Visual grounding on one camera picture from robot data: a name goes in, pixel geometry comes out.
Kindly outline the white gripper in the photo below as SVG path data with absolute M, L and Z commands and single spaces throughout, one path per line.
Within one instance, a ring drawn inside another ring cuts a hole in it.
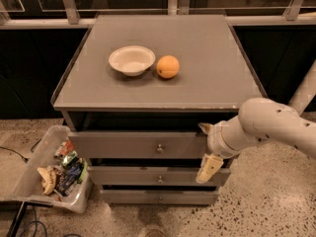
M 200 122 L 198 127 L 207 135 L 207 147 L 211 153 L 202 157 L 197 171 L 196 182 L 204 184 L 222 167 L 223 159 L 232 158 L 240 153 L 237 138 L 241 126 L 237 119 L 233 119 L 217 124 Z

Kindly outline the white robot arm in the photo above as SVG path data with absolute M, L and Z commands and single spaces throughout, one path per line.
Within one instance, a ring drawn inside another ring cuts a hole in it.
M 243 103 L 238 115 L 217 124 L 198 126 L 207 135 L 208 151 L 203 155 L 196 182 L 203 184 L 247 147 L 273 140 L 292 146 L 316 158 L 316 123 L 301 116 L 316 95 L 316 61 L 305 75 L 287 105 L 267 98 L 252 98 Z

